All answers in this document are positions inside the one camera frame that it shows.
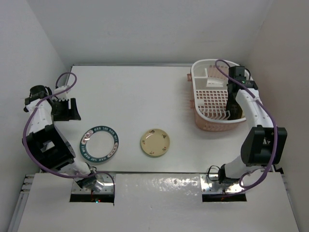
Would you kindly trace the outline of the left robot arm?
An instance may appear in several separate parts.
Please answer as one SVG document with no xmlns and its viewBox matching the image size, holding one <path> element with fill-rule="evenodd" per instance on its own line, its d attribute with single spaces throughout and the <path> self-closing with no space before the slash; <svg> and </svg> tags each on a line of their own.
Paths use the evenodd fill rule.
<svg viewBox="0 0 309 232">
<path fill-rule="evenodd" d="M 71 177 L 82 189 L 94 189 L 97 177 L 93 168 L 76 159 L 75 152 L 56 127 L 56 121 L 81 120 L 76 100 L 53 97 L 50 88 L 37 85 L 25 99 L 24 111 L 31 118 L 26 126 L 25 139 L 28 152 L 41 170 Z"/>
</svg>

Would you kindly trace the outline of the metal mounting bracket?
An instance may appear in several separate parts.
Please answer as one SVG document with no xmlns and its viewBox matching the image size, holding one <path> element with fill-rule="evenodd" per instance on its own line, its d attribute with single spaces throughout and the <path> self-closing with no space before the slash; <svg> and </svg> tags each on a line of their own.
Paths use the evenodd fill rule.
<svg viewBox="0 0 309 232">
<path fill-rule="evenodd" d="M 78 182 L 73 182 L 72 194 L 114 194 L 114 176 L 99 174 L 96 177 L 83 179 Z"/>
<path fill-rule="evenodd" d="M 202 194 L 214 195 L 214 194 L 231 194 L 243 191 L 238 182 L 233 184 L 219 184 L 217 179 L 218 174 L 200 174 L 200 185 Z"/>
</svg>

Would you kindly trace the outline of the brown plate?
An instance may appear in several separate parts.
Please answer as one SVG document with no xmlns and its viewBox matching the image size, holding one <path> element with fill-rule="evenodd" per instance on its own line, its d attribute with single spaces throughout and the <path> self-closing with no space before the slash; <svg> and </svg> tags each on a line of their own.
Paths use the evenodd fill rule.
<svg viewBox="0 0 309 232">
<path fill-rule="evenodd" d="M 228 95 L 226 111 L 229 112 L 228 120 L 237 120 L 242 118 L 242 108 L 236 102 L 235 97 L 232 94 Z"/>
</svg>

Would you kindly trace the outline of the dark rimmed plate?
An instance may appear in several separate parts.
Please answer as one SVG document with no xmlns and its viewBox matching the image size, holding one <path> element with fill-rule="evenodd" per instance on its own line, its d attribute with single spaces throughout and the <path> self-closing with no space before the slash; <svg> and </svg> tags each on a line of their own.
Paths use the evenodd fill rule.
<svg viewBox="0 0 309 232">
<path fill-rule="evenodd" d="M 91 163 L 110 160 L 119 147 L 119 137 L 115 130 L 107 126 L 89 129 L 81 138 L 79 149 L 82 157 Z"/>
</svg>

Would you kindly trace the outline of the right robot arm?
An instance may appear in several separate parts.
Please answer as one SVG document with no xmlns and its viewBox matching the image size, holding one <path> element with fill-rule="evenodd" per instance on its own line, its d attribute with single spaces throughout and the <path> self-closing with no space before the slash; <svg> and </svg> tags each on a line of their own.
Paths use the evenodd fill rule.
<svg viewBox="0 0 309 232">
<path fill-rule="evenodd" d="M 256 82 L 247 79 L 245 72 L 243 66 L 228 69 L 226 111 L 230 114 L 229 120 L 245 116 L 251 129 L 240 148 L 240 155 L 219 169 L 220 184 L 241 182 L 245 175 L 263 168 L 264 173 L 255 184 L 261 183 L 271 166 L 280 162 L 287 139 L 287 130 L 277 127 L 260 100 Z"/>
</svg>

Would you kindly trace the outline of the right metal mounting bracket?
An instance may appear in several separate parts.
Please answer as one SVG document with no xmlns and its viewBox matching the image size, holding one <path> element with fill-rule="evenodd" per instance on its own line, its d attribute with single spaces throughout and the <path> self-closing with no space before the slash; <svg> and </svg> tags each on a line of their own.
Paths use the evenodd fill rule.
<svg viewBox="0 0 309 232">
<path fill-rule="evenodd" d="M 200 174 L 200 185 L 202 194 L 214 195 L 214 194 L 231 194 L 243 191 L 238 182 L 233 184 L 219 184 L 217 179 L 218 174 Z"/>
</svg>

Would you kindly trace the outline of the left metal mounting bracket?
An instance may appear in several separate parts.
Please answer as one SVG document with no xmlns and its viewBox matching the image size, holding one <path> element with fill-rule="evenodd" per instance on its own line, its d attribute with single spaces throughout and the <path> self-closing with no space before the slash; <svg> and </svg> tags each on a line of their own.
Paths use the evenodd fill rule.
<svg viewBox="0 0 309 232">
<path fill-rule="evenodd" d="M 78 182 L 73 182 L 72 194 L 114 194 L 114 176 L 99 174 L 96 177 L 83 179 Z"/>
</svg>

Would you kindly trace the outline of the white pink dish rack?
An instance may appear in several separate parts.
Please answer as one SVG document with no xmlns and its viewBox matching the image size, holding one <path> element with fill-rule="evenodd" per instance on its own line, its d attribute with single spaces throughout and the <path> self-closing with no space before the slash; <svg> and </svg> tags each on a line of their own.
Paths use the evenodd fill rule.
<svg viewBox="0 0 309 232">
<path fill-rule="evenodd" d="M 239 119 L 231 120 L 230 112 L 226 110 L 228 100 L 227 84 L 229 67 L 237 63 L 219 62 L 216 68 L 215 59 L 202 59 L 196 61 L 187 75 L 191 82 L 191 108 L 194 112 L 196 125 L 210 132 L 228 131 L 236 128 L 246 121 L 244 115 Z"/>
</svg>

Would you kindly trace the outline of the beige plate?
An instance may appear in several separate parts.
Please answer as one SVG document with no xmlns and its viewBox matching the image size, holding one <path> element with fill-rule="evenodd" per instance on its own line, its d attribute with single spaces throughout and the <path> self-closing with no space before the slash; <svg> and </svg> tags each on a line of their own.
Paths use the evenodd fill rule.
<svg viewBox="0 0 309 232">
<path fill-rule="evenodd" d="M 143 152 L 150 157 L 160 157 L 170 148 L 170 137 L 162 129 L 149 129 L 140 139 Z"/>
</svg>

